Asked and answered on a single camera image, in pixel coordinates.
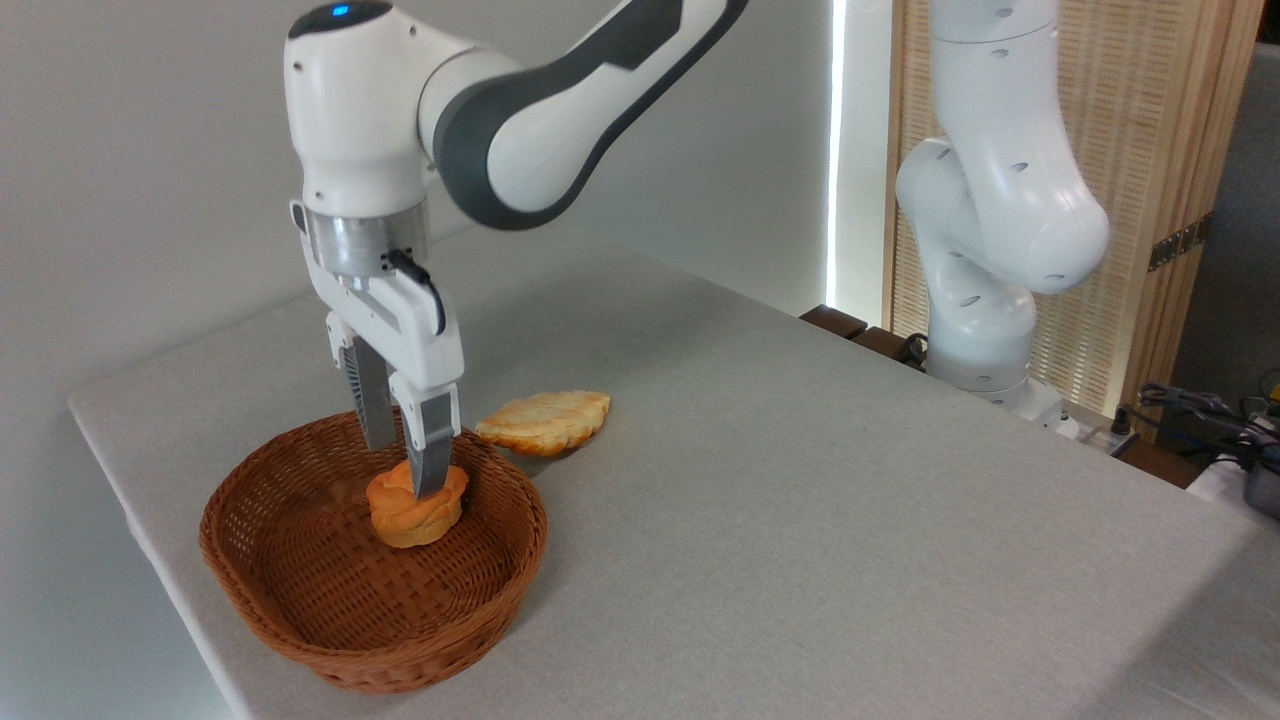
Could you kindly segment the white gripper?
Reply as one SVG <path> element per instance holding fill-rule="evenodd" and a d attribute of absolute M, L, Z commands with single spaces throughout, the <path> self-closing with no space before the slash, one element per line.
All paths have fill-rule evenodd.
<path fill-rule="evenodd" d="M 326 315 L 332 356 L 346 374 L 367 447 L 396 442 L 392 393 L 413 496 L 435 495 L 460 433 L 453 383 L 465 360 L 451 304 L 425 270 L 428 205 L 357 218 L 329 217 L 294 200 L 291 215 L 312 287 L 333 310 Z M 389 384 L 383 357 L 394 370 Z"/>

